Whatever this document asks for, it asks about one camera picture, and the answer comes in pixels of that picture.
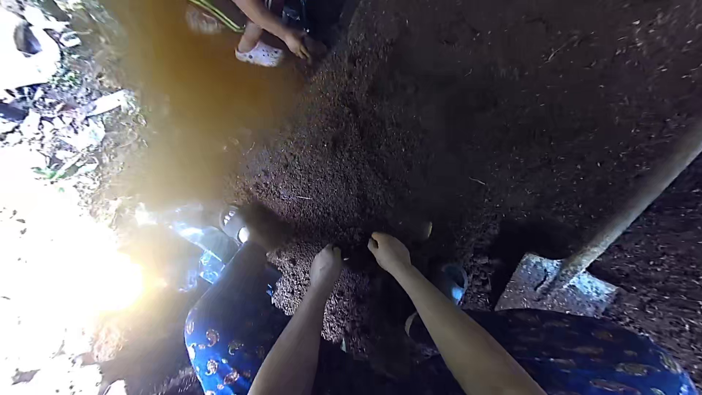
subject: puddle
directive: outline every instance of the puddle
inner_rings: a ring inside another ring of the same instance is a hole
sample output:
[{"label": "puddle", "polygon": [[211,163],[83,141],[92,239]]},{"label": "puddle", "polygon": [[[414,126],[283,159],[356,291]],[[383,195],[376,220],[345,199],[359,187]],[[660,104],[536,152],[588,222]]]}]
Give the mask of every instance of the puddle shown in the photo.
[{"label": "puddle", "polygon": [[102,4],[124,30],[116,48],[123,83],[138,92],[151,131],[131,189],[152,206],[220,198],[242,153],[289,115],[302,77],[290,62],[239,62],[234,32],[191,31],[186,0]]}]

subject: shovel handle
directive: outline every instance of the shovel handle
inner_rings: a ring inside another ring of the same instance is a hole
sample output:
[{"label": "shovel handle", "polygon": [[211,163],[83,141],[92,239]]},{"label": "shovel handle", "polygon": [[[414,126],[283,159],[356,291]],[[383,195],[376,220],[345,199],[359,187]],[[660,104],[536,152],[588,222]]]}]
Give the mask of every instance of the shovel handle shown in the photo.
[{"label": "shovel handle", "polygon": [[675,144],[670,157],[651,171],[626,205],[601,227],[590,242],[566,258],[544,293],[568,285],[584,272],[631,223],[682,173],[702,152],[702,124],[697,124]]}]

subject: dirt ground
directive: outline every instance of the dirt ground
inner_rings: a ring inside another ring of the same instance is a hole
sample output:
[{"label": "dirt ground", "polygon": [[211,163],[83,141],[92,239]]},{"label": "dirt ground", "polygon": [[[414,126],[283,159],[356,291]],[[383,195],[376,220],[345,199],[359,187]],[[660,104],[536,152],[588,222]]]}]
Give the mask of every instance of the dirt ground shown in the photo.
[{"label": "dirt ground", "polygon": [[[458,261],[466,309],[489,309],[529,250],[568,255],[692,127],[701,105],[699,6],[688,1],[363,1],[300,98],[293,123],[230,177],[293,224],[276,304],[336,242],[348,270],[324,336],[379,371],[398,356],[409,300],[365,250],[400,235],[429,273]],[[697,162],[592,268],[627,291],[610,319],[702,372]],[[429,240],[414,224],[433,223]]]}]

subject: shovel blade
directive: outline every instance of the shovel blade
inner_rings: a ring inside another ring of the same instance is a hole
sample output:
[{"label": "shovel blade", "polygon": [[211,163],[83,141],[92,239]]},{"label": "shovel blade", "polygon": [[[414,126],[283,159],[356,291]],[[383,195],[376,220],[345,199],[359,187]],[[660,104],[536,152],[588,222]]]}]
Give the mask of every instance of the shovel blade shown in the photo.
[{"label": "shovel blade", "polygon": [[614,285],[582,272],[565,288],[542,294],[540,289],[558,274],[562,261],[525,254],[495,310],[540,309],[577,316],[600,317],[614,300]]}]

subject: blue patterned fabric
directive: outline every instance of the blue patterned fabric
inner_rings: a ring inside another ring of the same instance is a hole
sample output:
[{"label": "blue patterned fabric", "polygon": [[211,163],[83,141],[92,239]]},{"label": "blue patterned fabric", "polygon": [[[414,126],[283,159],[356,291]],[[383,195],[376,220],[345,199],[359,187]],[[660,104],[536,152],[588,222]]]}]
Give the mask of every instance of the blue patterned fabric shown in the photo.
[{"label": "blue patterned fabric", "polygon": [[[266,294],[265,267],[265,251],[245,244],[190,311],[185,344],[206,395],[246,394],[289,320]],[[549,395],[697,394],[669,353],[606,321],[540,310],[470,315]],[[419,365],[393,392],[462,393],[440,357]]]},{"label": "blue patterned fabric", "polygon": [[289,317],[271,304],[265,250],[246,243],[190,310],[185,345],[206,395],[246,394]]},{"label": "blue patterned fabric", "polygon": [[688,374],[648,337],[542,310],[471,313],[549,395],[692,395]]}]

